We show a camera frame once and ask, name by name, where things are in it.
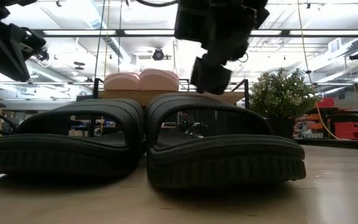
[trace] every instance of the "hanging wire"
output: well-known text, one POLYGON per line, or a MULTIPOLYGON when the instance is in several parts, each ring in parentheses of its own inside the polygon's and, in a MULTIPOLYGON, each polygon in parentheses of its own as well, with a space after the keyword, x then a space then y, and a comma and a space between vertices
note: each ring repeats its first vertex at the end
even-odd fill
MULTIPOLYGON (((299 25, 301 27, 301 38, 302 38, 302 47, 303 47, 303 55, 305 56, 305 63, 306 63, 306 69, 308 70, 307 74, 309 76, 309 81, 311 83, 311 89, 313 90, 313 94, 314 96, 316 96, 316 93, 314 92, 314 88, 313 88, 313 82, 311 81, 311 76, 310 76, 310 70, 309 70, 309 64, 308 64, 308 57, 306 56, 306 48, 305 48, 305 38, 303 37, 303 26, 302 26, 302 16, 301 16, 301 7, 300 7, 300 2, 298 0, 298 18, 299 18, 299 25)), ((318 112, 318 116, 319 116, 319 120, 320 123, 323 125, 323 127, 325 128, 325 130, 327 131, 327 133, 329 135, 331 135, 334 139, 339 139, 338 137, 336 137, 328 128, 327 126, 324 124, 323 119, 321 117, 321 113, 320 113, 320 108, 318 106, 318 103, 316 103, 316 109, 318 112)))
MULTIPOLYGON (((109 6, 107 8, 107 29, 106 29, 106 48, 104 49, 104 77, 103 80, 106 79, 106 70, 107 70, 107 46, 108 46, 108 39, 109 39, 109 26, 110 26, 110 0, 109 0, 109 6)), ((104 124, 104 118, 101 117, 100 122, 100 133, 103 135, 103 125, 104 124)))
MULTIPOLYGON (((122 2, 123 0, 121 0, 121 7, 119 10, 119 29, 121 30, 121 21, 122 21, 122 2)), ((119 72, 119 57, 121 55, 121 37, 118 37, 118 60, 117 60, 117 67, 118 67, 118 72, 119 72)))
POLYGON ((96 79, 96 72, 98 71, 98 60, 99 60, 99 51, 100 51, 100 39, 103 30, 103 17, 104 17, 104 8, 106 6, 106 0, 103 0, 103 8, 102 8, 102 17, 100 18, 100 29, 99 29, 99 40, 98 40, 98 51, 96 52, 96 63, 94 66, 94 80, 96 79))

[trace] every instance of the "table surface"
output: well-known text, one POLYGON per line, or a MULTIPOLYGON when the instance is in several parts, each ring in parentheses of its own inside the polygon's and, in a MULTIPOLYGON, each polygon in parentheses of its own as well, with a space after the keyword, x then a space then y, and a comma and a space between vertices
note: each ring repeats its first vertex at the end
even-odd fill
POLYGON ((0 175, 0 223, 358 224, 358 150, 304 149, 306 179, 230 191, 154 190, 144 159, 107 184, 0 175))

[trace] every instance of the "red object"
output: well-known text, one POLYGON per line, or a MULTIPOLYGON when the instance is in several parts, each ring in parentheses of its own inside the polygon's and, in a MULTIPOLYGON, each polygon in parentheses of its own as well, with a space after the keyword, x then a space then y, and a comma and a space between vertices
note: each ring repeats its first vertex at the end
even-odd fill
POLYGON ((336 137, 358 140, 358 122, 337 122, 334 125, 336 137))
POLYGON ((320 102, 317 102, 319 108, 332 108, 335 106, 334 99, 331 97, 323 98, 320 102))

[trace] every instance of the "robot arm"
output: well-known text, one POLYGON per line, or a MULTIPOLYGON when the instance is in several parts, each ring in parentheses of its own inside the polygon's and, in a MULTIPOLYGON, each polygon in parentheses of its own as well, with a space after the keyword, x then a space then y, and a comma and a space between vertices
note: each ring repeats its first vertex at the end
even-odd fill
POLYGON ((25 82, 30 78, 25 61, 42 53, 46 41, 38 34, 14 24, 6 25, 1 19, 9 15, 6 6, 26 6, 37 0, 0 0, 0 72, 7 77, 25 82))
MULTIPOLYGON (((42 56, 45 40, 38 34, 1 19, 9 15, 6 6, 26 6, 37 0, 0 0, 0 72, 9 78, 25 82, 30 76, 25 61, 32 55, 42 56)), ((196 58, 191 84, 197 91, 223 94, 230 81, 231 71, 223 66, 227 61, 241 58, 248 48, 252 29, 258 29, 269 16, 267 0, 178 0, 150 3, 153 7, 178 4, 175 37, 201 42, 208 51, 196 58)))
POLYGON ((197 91, 223 94, 232 71, 223 66, 244 56, 248 38, 269 16, 267 0, 178 1, 175 37, 201 42, 208 51, 196 58, 191 84, 197 91))

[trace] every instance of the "shelf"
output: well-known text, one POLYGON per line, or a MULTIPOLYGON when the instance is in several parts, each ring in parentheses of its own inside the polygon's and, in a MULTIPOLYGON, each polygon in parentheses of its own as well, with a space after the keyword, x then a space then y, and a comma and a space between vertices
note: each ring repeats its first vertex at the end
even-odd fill
MULTIPOLYGON (((152 91, 106 90, 106 91, 99 91, 99 96, 102 97, 103 99, 129 98, 135 100, 141 106, 147 106, 153 98, 164 93, 184 93, 188 95, 200 95, 197 92, 187 92, 187 91, 177 92, 177 91, 160 91, 160 90, 152 90, 152 91)), ((216 98, 230 104, 237 103, 238 101, 244 98, 243 92, 225 92, 223 95, 219 95, 219 96, 210 93, 204 93, 201 95, 208 96, 211 98, 216 98)))

